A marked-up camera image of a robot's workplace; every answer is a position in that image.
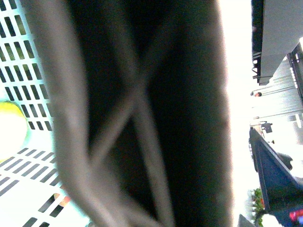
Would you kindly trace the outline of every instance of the tennis ball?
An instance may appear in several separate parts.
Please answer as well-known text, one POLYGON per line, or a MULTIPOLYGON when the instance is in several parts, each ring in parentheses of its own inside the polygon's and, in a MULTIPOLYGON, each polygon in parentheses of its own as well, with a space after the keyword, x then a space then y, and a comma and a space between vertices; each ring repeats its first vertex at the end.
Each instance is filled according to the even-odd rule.
POLYGON ((0 102, 0 162, 16 154, 27 135, 27 120, 13 103, 0 102))

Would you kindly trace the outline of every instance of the rectangular slot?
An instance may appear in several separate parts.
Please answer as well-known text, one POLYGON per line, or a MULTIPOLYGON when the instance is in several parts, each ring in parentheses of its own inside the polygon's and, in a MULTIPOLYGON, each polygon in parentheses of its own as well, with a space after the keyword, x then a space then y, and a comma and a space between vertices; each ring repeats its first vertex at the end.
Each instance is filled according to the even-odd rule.
POLYGON ((25 97, 27 98, 27 100, 31 100, 31 97, 29 95, 28 89, 26 86, 22 86, 22 89, 24 91, 25 97))
POLYGON ((15 48, 17 50, 17 53, 19 55, 20 60, 25 59, 23 51, 21 49, 20 43, 19 42, 14 42, 15 48))
POLYGON ((41 89, 41 91, 42 91, 43 98, 44 98, 44 99, 48 99, 48 94, 47 94, 45 85, 44 85, 44 84, 40 84, 40 89, 41 89))
POLYGON ((33 49, 31 47, 29 41, 25 40, 24 45, 25 45, 25 48, 27 49, 27 53, 28 53, 29 58, 34 58, 33 49))
POLYGON ((33 80, 32 74, 29 71, 28 65, 22 65, 28 80, 33 80))
POLYGON ((32 65, 33 65, 37 79, 42 79, 38 65, 36 63, 33 63, 32 65))
POLYGON ((15 0, 9 0, 9 4, 11 9, 17 9, 15 0))
POLYGON ((52 175, 54 175, 57 172, 56 169, 53 169, 51 172, 49 172, 40 182, 45 183, 49 178, 51 178, 52 175))
POLYGON ((0 196, 2 196, 4 193, 6 193, 9 189, 14 187, 19 181, 15 180, 12 183, 10 183, 8 186, 6 186, 3 190, 0 191, 0 196))
POLYGON ((39 100, 40 97, 39 97, 39 94, 38 94, 38 91, 37 91, 36 86, 35 86, 35 85, 31 85, 30 87, 32 88, 32 91, 33 91, 33 94, 34 94, 34 96, 35 96, 35 99, 36 99, 36 100, 39 100))
POLYGON ((46 202, 45 204, 42 205, 42 207, 40 207, 40 209, 38 210, 41 213, 46 212, 46 210, 53 204, 53 202, 55 202, 55 196, 52 195, 46 202))
POLYGON ((39 227, 49 227, 49 224, 46 222, 43 222, 39 227))
POLYGON ((0 79, 1 79, 2 83, 6 83, 6 79, 5 79, 1 69, 0 69, 0 79))
POLYGON ((19 81, 23 81, 22 73, 20 72, 19 66, 14 65, 14 69, 15 69, 15 72, 17 74, 17 77, 18 77, 19 81))
POLYGON ((9 66, 5 66, 5 70, 9 76, 9 79, 11 82, 15 82, 15 78, 13 77, 13 74, 11 73, 10 67, 9 66))
POLYGON ((51 117, 53 117, 53 109, 52 109, 52 105, 50 103, 46 104, 48 112, 50 114, 51 117))
POLYGON ((11 47, 10 47, 10 44, 4 44, 5 48, 6 48, 6 51, 8 52, 9 54, 9 58, 11 61, 14 61, 15 60, 15 56, 14 56, 14 53, 13 51, 11 50, 11 47))
POLYGON ((1 61, 6 61, 6 58, 5 58, 5 56, 4 56, 4 53, 3 53, 1 47, 0 47, 0 58, 1 58, 1 61))
POLYGON ((22 227, 32 227, 38 219, 30 218, 22 227))
POLYGON ((21 35, 26 35, 27 33, 24 29, 24 26, 23 26, 22 19, 21 19, 20 15, 15 15, 15 20, 16 20, 16 23, 18 25, 20 34, 21 35))
POLYGON ((33 124, 32 122, 28 122, 28 124, 29 124, 29 126, 30 126, 30 128, 31 128, 32 130, 35 130, 35 126, 34 126, 34 124, 33 124))
POLYGON ((35 180, 38 176, 40 176, 46 169, 48 169, 47 166, 44 166, 42 169, 40 169, 35 175, 33 175, 30 179, 35 180))
POLYGON ((51 124, 49 122, 45 122, 45 125, 47 127, 47 130, 49 130, 49 131, 53 130, 52 127, 51 127, 51 124))
POLYGON ((46 155, 43 159, 42 159, 42 161, 46 161, 50 156, 52 156, 53 155, 53 152, 50 152, 48 155, 46 155))
POLYGON ((39 107, 39 110, 40 110, 40 113, 43 117, 46 117, 46 113, 45 113, 45 110, 43 108, 43 105, 42 104, 38 104, 38 107, 39 107))
POLYGON ((4 179, 2 179, 0 181, 0 185, 3 185, 6 181, 8 181, 10 178, 9 177, 5 177, 4 179))
POLYGON ((37 150, 35 150, 35 149, 34 149, 34 150, 31 150, 31 151, 30 151, 30 152, 28 152, 28 153, 27 153, 25 156, 27 156, 27 157, 28 157, 28 156, 30 156, 30 155, 32 155, 32 154, 34 154, 36 151, 37 151, 37 150))
POLYGON ((34 156, 34 158, 38 158, 40 157, 41 155, 43 155, 45 153, 45 151, 40 151, 36 156, 34 156))
POLYGON ((32 111, 32 113, 33 113, 33 116, 34 116, 34 117, 38 117, 38 114, 37 114, 37 112, 36 112, 36 109, 35 109, 34 105, 33 105, 33 104, 30 104, 29 107, 30 107, 30 109, 31 109, 31 111, 32 111))
POLYGON ((22 150, 20 150, 20 151, 18 152, 18 154, 21 155, 22 153, 24 153, 24 151, 27 151, 27 150, 28 150, 28 148, 23 148, 22 150))
POLYGON ((6 7, 3 0, 0 0, 0 9, 1 11, 6 11, 6 7))
POLYGON ((6 93, 8 94, 8 96, 9 96, 10 101, 14 101, 14 100, 15 100, 15 99, 14 99, 14 96, 13 96, 13 94, 11 93, 9 87, 5 87, 5 90, 6 90, 6 93))
POLYGON ((10 162, 11 160, 13 160, 15 157, 10 157, 8 160, 5 160, 4 162, 0 163, 0 167, 4 166, 5 164, 7 164, 8 162, 10 162))
POLYGON ((16 169, 13 173, 17 174, 19 173, 22 169, 24 169, 25 167, 27 167, 31 162, 26 162, 24 163, 22 166, 20 166, 18 169, 16 169))
POLYGON ((21 108, 22 108, 22 110, 23 110, 23 112, 24 112, 25 117, 30 117, 30 116, 29 116, 29 113, 28 113, 28 111, 27 111, 26 106, 25 106, 25 105, 21 105, 21 108))
POLYGON ((9 167, 6 167, 4 170, 8 171, 10 170, 12 167, 14 167, 15 165, 17 165, 18 163, 20 163, 23 159, 19 159, 16 162, 14 162, 13 164, 11 164, 9 167))
POLYGON ((8 26, 10 36, 16 36, 15 30, 14 30, 13 24, 11 23, 10 18, 5 17, 4 20, 5 20, 6 25, 8 26))
POLYGON ((38 125, 38 128, 39 128, 40 130, 44 130, 44 128, 42 127, 41 122, 37 122, 37 125, 38 125))
POLYGON ((59 177, 56 177, 49 185, 56 186, 56 184, 58 184, 59 181, 60 181, 59 177))
POLYGON ((25 173, 23 173, 21 176, 27 176, 29 175, 34 169, 36 169, 39 166, 39 164, 34 164, 32 167, 30 167, 25 173))
POLYGON ((51 161, 50 161, 50 163, 55 163, 56 162, 56 158, 54 157, 51 161))
POLYGON ((54 218, 57 217, 58 214, 60 214, 60 212, 63 210, 63 208, 64 207, 62 207, 60 205, 56 206, 56 208, 51 212, 50 216, 52 216, 54 218))
POLYGON ((19 101, 22 101, 23 98, 22 98, 22 96, 21 96, 21 94, 20 94, 20 92, 19 92, 18 87, 14 86, 14 90, 15 90, 15 93, 16 93, 16 95, 17 95, 18 100, 19 100, 19 101))
POLYGON ((3 29, 1 23, 0 23, 0 36, 1 36, 1 38, 5 38, 5 37, 6 37, 5 32, 4 32, 4 29, 3 29))

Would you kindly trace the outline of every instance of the green plant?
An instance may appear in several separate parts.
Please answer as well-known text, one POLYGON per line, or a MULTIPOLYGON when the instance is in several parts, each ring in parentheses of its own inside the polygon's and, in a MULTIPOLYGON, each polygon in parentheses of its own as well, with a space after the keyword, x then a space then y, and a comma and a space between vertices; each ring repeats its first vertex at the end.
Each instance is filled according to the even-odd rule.
MULTIPOLYGON (((252 198, 255 201, 255 204, 253 205, 253 207, 255 207, 255 212, 256 212, 256 214, 258 214, 260 211, 264 210, 264 206, 263 206, 263 203, 262 203, 262 200, 263 200, 262 191, 261 191, 260 188, 257 188, 257 189, 254 190, 252 198)), ((263 227, 262 217, 259 218, 258 224, 259 224, 260 227, 263 227)))

